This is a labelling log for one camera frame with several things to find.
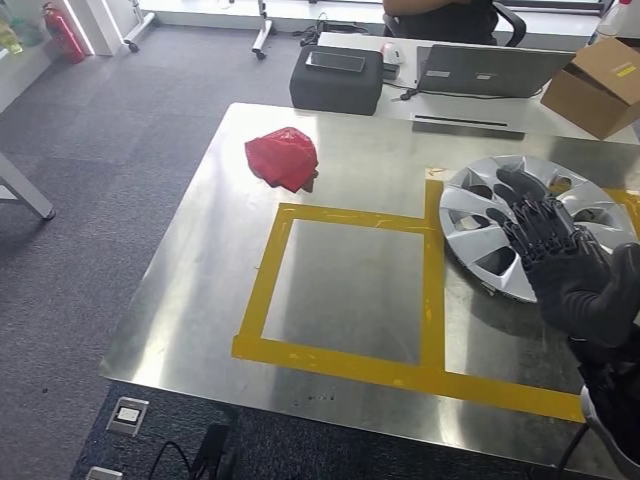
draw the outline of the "laptop lid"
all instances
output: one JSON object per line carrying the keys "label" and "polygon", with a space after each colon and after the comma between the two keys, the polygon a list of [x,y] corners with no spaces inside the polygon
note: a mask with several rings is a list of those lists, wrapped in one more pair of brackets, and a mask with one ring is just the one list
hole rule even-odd
{"label": "laptop lid", "polygon": [[418,47],[418,89],[527,98],[571,62],[574,53],[506,47]]}

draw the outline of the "office chair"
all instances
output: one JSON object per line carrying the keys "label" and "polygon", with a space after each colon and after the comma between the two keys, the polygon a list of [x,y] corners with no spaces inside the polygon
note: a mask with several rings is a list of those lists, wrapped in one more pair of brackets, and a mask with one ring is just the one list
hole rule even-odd
{"label": "office chair", "polygon": [[[513,27],[513,34],[511,35],[511,38],[506,42],[507,47],[517,47],[520,42],[525,38],[525,35],[527,33],[527,24],[525,23],[524,20],[515,15],[507,7],[505,7],[502,3],[494,1],[493,3],[494,9],[498,15],[504,18],[509,25]],[[405,29],[402,25],[398,21],[395,17],[392,17],[390,15],[384,14],[383,16],[384,19],[384,36],[385,37],[396,37],[396,38],[407,38],[407,35],[405,32]]]}

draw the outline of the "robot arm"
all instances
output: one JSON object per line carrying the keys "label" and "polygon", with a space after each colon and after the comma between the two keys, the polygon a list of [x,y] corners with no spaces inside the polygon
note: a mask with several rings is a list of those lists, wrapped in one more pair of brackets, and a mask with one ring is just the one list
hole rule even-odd
{"label": "robot arm", "polygon": [[640,480],[640,245],[609,255],[537,179],[506,168],[497,177],[494,193],[511,212],[487,216],[520,256],[543,320],[568,336],[587,425],[623,475]]}

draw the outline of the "yellow label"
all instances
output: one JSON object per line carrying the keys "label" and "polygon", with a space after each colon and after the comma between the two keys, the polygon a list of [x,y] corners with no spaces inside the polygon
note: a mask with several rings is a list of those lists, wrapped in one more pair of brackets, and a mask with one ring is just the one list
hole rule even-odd
{"label": "yellow label", "polygon": [[631,66],[625,68],[624,70],[620,70],[620,72],[617,73],[617,76],[623,77],[625,75],[629,75],[629,73],[634,72],[634,71],[635,71],[635,66],[631,65]]}

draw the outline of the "red fire extinguisher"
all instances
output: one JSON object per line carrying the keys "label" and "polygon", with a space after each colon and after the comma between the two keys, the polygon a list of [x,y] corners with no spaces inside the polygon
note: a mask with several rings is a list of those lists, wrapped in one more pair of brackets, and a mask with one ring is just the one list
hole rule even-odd
{"label": "red fire extinguisher", "polygon": [[47,30],[67,62],[80,63],[85,59],[85,52],[62,12],[48,2],[42,7],[42,15],[45,17]]}

